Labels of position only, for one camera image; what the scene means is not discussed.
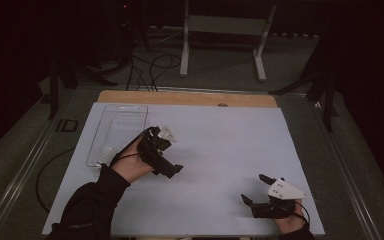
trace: black long-sleeve shirt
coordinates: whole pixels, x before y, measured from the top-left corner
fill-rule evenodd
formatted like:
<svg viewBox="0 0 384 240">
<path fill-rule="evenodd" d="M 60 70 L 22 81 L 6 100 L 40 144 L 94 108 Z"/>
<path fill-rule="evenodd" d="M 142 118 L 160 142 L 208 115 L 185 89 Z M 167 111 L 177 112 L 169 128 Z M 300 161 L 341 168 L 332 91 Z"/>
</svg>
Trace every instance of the black long-sleeve shirt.
<svg viewBox="0 0 384 240">
<path fill-rule="evenodd" d="M 96 183 L 87 183 L 77 189 L 64 208 L 61 223 L 52 225 L 47 240 L 108 240 L 114 209 L 126 188 L 130 186 L 117 172 L 102 165 Z M 314 239 L 308 225 L 301 230 L 281 235 L 281 240 Z"/>
</svg>

